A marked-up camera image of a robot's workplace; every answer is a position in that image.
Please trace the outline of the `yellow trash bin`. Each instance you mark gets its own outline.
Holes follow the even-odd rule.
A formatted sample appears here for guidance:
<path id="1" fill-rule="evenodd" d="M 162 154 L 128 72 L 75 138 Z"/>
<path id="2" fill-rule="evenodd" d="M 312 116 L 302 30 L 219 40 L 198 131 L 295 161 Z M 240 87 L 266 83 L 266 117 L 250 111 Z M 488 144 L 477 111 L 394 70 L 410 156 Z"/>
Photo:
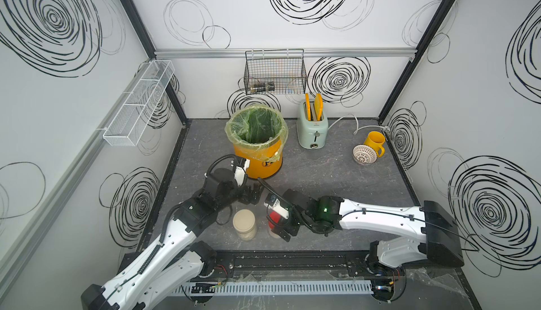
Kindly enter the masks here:
<path id="1" fill-rule="evenodd" d="M 249 149 L 243 146 L 234 145 L 237 156 L 250 161 L 247 175 L 250 179 L 267 179 L 275 175 L 283 164 L 282 142 L 277 140 L 269 146 L 261 149 Z"/>

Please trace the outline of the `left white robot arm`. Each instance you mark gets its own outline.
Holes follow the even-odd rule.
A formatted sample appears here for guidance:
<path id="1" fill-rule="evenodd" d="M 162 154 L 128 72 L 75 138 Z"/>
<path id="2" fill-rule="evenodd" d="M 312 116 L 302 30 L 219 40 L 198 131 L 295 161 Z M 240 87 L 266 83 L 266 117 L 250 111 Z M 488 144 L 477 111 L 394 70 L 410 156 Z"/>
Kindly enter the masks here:
<path id="1" fill-rule="evenodd" d="M 263 188 L 247 184 L 251 163 L 237 155 L 216 160 L 202 188 L 168 211 L 148 248 L 103 286 L 92 284 L 83 292 L 83 309 L 154 309 L 183 283 L 210 276 L 216 252 L 197 238 L 233 203 L 259 202 Z"/>

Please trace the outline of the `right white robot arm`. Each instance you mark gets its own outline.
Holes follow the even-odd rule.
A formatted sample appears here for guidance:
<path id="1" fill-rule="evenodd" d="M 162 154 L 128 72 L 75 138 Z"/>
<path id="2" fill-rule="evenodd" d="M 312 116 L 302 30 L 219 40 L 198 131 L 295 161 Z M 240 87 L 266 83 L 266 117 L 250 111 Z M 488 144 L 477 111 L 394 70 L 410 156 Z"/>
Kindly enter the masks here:
<path id="1" fill-rule="evenodd" d="M 437 202 L 388 207 L 337 196 L 314 199 L 296 190 L 280 195 L 265 180 L 258 182 L 269 192 L 265 206 L 270 211 L 267 219 L 271 230 L 283 240 L 289 241 L 303 226 L 324 236 L 333 231 L 376 231 L 394 235 L 394 239 L 371 243 L 365 259 L 371 273 L 381 267 L 398 269 L 425 260 L 451 268 L 464 265 L 458 223 Z"/>

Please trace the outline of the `red jar lid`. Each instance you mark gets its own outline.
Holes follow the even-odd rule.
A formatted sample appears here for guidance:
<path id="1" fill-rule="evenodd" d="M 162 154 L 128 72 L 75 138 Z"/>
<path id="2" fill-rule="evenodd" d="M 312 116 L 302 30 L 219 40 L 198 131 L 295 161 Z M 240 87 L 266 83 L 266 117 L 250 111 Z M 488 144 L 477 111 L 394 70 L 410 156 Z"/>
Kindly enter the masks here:
<path id="1" fill-rule="evenodd" d="M 272 211 L 268 215 L 268 221 L 269 221 L 269 227 L 274 233 L 279 233 L 282 231 L 286 219 L 283 218 L 279 213 L 276 211 Z"/>

